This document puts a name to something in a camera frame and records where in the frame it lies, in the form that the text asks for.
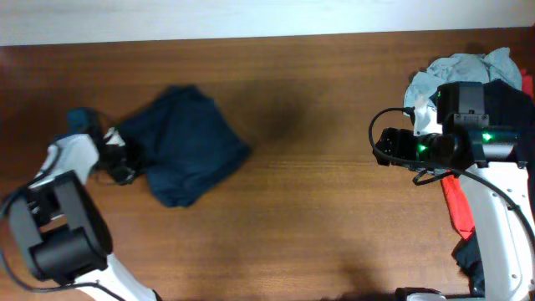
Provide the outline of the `dark navy blue shorts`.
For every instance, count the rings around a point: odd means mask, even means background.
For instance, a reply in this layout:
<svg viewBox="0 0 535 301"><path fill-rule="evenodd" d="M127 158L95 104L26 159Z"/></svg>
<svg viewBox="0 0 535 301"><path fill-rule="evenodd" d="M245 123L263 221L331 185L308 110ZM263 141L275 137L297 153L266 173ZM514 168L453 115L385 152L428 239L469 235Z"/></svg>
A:
<svg viewBox="0 0 535 301"><path fill-rule="evenodd" d="M213 98L196 86L171 86L118 125L130 158L165 207L188 207L250 156Z"/></svg>

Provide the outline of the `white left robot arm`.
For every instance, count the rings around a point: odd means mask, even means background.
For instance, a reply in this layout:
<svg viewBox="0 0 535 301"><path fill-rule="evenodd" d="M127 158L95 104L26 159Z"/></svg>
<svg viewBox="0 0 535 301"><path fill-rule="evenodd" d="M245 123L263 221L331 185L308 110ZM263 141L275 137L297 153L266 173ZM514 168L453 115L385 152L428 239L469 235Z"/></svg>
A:
<svg viewBox="0 0 535 301"><path fill-rule="evenodd" d="M34 287L15 275L6 258L1 264L14 283L32 293L79 290L93 300L159 301L115 256L110 230L84 187L98 171L117 186L139 175L117 128L104 128L103 118L91 108L71 110L69 132L48 145L38 174L1 205L1 218L29 272L55 285Z"/></svg>

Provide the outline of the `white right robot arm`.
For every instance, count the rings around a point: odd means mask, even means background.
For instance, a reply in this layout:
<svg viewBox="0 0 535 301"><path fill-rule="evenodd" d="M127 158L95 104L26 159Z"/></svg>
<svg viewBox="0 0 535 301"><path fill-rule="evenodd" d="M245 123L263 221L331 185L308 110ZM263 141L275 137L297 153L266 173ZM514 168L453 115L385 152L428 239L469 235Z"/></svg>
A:
<svg viewBox="0 0 535 301"><path fill-rule="evenodd" d="M417 186L459 179L475 224L480 300L534 298L534 102L501 80L439 86L402 107L413 129L369 138L377 162L416 173Z"/></svg>

